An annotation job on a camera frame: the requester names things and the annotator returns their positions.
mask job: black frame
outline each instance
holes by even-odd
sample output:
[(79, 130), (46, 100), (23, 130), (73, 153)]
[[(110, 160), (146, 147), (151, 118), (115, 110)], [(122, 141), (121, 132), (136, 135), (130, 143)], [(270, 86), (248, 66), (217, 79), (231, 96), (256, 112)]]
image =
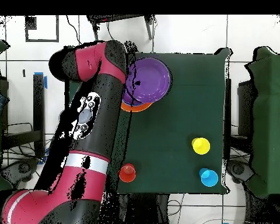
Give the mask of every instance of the black frame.
[(26, 42), (59, 42), (59, 15), (56, 16), (56, 39), (55, 40), (46, 40), (46, 39), (39, 39), (39, 40), (34, 40), (30, 39), (28, 35), (28, 30), (36, 30), (35, 28), (29, 28), (27, 25), (27, 18), (28, 16), (25, 16), (25, 39)]
[(33, 75), (33, 131), (5, 134), (2, 150), (34, 142), (35, 156), (42, 158), (46, 148), (44, 127), (44, 76)]
[(98, 27), (99, 23), (113, 22), (113, 21), (116, 21), (116, 20), (124, 20), (124, 19), (129, 19), (129, 18), (140, 17), (140, 16), (144, 16), (146, 29), (147, 29), (147, 32), (148, 32), (148, 38), (149, 38), (149, 40), (152, 40), (151, 27), (149, 26), (149, 25), (152, 24), (152, 20), (151, 20), (150, 15), (105, 15), (105, 16), (102, 16), (102, 15), (101, 16), (87, 15), (87, 19), (92, 25), (95, 40), (99, 40), (99, 37), (97, 35), (97, 31), (99, 29), (99, 27)]

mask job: white tile floor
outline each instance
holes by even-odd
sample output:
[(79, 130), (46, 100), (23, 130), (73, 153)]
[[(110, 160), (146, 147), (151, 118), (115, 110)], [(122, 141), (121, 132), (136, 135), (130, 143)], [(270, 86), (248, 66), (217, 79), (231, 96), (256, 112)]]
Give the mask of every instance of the white tile floor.
[[(238, 125), (237, 86), (250, 79), (244, 65), (252, 60), (253, 51), (259, 46), (269, 46), (280, 53), (280, 16), (276, 15), (156, 15), (154, 52), (157, 53), (208, 53), (229, 47), (233, 51), (230, 58), (229, 76), (232, 80), (232, 124)], [(94, 40), (92, 26), (86, 16), (69, 16), (69, 22), (78, 32), (82, 43)], [(58, 116), (64, 107), (64, 87), (48, 69), (50, 56), (63, 46), (77, 45), (74, 29), (66, 16), (59, 17), (59, 43), (25, 42), (25, 18), (13, 16), (0, 28), (0, 39), (6, 40), (10, 48), (0, 54), (0, 71), (9, 81), (9, 123), (33, 123), (32, 118), (32, 74), (43, 72), (48, 76), (48, 89), (45, 90), (45, 132), (54, 133)], [(110, 23), (110, 33), (114, 39), (124, 43), (134, 42), (141, 52), (151, 52), (152, 42), (142, 17)], [(31, 39), (54, 39), (55, 16), (37, 16), (37, 30), (29, 30)], [(106, 24), (100, 25), (99, 39), (111, 40)], [(29, 130), (29, 126), (10, 127), (9, 131)], [(20, 186), (32, 187), (37, 181)], [(232, 182), (226, 175), (228, 195), (188, 195), (172, 194), (171, 200), (181, 203), (181, 210), (170, 216), (171, 224), (221, 224), (222, 218), (231, 224), (242, 224), (245, 212), (245, 196), (241, 185)], [(169, 214), (179, 210), (178, 203), (169, 203)]]

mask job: floor tile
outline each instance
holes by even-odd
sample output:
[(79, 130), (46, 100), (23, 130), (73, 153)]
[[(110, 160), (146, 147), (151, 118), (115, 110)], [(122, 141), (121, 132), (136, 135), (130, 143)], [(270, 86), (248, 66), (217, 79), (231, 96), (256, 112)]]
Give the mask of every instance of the floor tile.
[[(31, 35), (35, 39), (51, 39), (53, 32), (55, 32), (56, 17), (36, 17), (37, 30), (29, 30), (29, 38)], [(68, 16), (68, 19), (78, 32), (78, 16)], [(8, 21), (6, 33), (6, 40), (10, 45), (7, 50), (8, 60), (49, 60), (55, 52), (63, 49), (65, 45), (78, 45), (76, 32), (68, 24), (66, 16), (59, 16), (59, 42), (26, 42), (24, 16), (14, 16)]]
[(226, 15), (156, 15), (155, 52), (213, 54), (226, 47)]
[(181, 200), (183, 199), (183, 195), (182, 193), (179, 193), (179, 194), (170, 194), (169, 196), (169, 204), (170, 205), (177, 205), (178, 203), (176, 201), (178, 201), (180, 204), (181, 204)]
[(221, 224), (222, 207), (183, 206), (179, 224)]
[(243, 224), (245, 220), (246, 207), (224, 207), (223, 222), (229, 224)]
[[(10, 124), (31, 123), (33, 125), (33, 74), (43, 72), (47, 76), (47, 89), (44, 90), (45, 133), (54, 133), (58, 116), (64, 109), (64, 83), (55, 79), (48, 62), (7, 62), (9, 81), (8, 121)], [(16, 125), (9, 131), (15, 133), (27, 131), (27, 126)]]
[(177, 224), (179, 222), (180, 210), (177, 206), (168, 206), (168, 219), (169, 224)]
[[(112, 40), (107, 29), (107, 23), (101, 23), (98, 31), (99, 40)], [(152, 41), (148, 39), (148, 32), (144, 17), (136, 17), (125, 20), (116, 20), (109, 23), (109, 31), (113, 39), (121, 43), (134, 42), (140, 52), (149, 53), (152, 50)], [(95, 35), (91, 23), (86, 15), (80, 16), (80, 42), (93, 42)]]
[[(237, 88), (240, 82), (250, 80), (250, 75), (244, 65), (243, 63), (232, 62), (229, 64), (229, 78), (231, 79), (231, 123), (236, 126), (239, 125), (239, 97), (237, 95)], [(238, 134), (237, 127), (232, 126), (231, 133), (233, 135)]]
[(230, 192), (223, 196), (224, 205), (246, 206), (246, 195), (242, 184), (234, 183), (229, 174), (225, 176), (225, 184)]
[(183, 205), (222, 205), (222, 195), (185, 194)]
[(280, 17), (277, 15), (228, 15), (227, 46), (231, 61), (252, 61), (253, 51), (269, 46), (280, 53)]
[[(47, 136), (45, 139), (45, 148), (49, 148), (50, 147), (50, 141), (48, 141), (49, 139), (51, 139), (53, 136)], [(36, 172), (32, 174), (32, 179), (29, 180), (28, 182), (20, 182), (18, 189), (33, 189), (34, 186), (36, 185), (37, 181), (39, 180), (39, 176), (41, 175), (41, 172), (43, 171), (45, 163), (39, 163), (37, 165), (37, 169)]]

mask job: black chair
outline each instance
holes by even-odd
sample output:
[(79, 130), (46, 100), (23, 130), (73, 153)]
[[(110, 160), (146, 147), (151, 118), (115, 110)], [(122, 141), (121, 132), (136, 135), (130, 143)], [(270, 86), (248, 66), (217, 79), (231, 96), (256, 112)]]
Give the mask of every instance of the black chair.
[(96, 40), (99, 39), (97, 35), (97, 31), (99, 29), (98, 25), (100, 23), (113, 22), (115, 20), (124, 20), (124, 19), (139, 17), (139, 16), (144, 16), (148, 37), (150, 40), (152, 39), (151, 27), (149, 25), (152, 24), (153, 15), (86, 15), (86, 16), (88, 21), (92, 24), (94, 37)]

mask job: white stripe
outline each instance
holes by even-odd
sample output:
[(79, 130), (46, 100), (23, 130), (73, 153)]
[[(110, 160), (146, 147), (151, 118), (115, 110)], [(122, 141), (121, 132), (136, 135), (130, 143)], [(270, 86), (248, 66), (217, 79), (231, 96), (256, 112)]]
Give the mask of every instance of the white stripe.
[(16, 208), (16, 205), (18, 204), (18, 202), (20, 202), (20, 200), (25, 197), (28, 193), (31, 193), (32, 190), (26, 191), (25, 193), (23, 193), (21, 196), (19, 196), (15, 202), (13, 202), (8, 215), (7, 215), (7, 224), (11, 224), (11, 220), (12, 220), (12, 212), (13, 210)]
[[(70, 153), (68, 155), (65, 165), (71, 167), (83, 167), (83, 162), (85, 161), (87, 156), (89, 155)], [(107, 168), (108, 168), (107, 161), (100, 159), (98, 157), (93, 157), (93, 156), (89, 156), (89, 157), (90, 157), (90, 166), (88, 168), (89, 170), (94, 170), (103, 174), (107, 173)]]

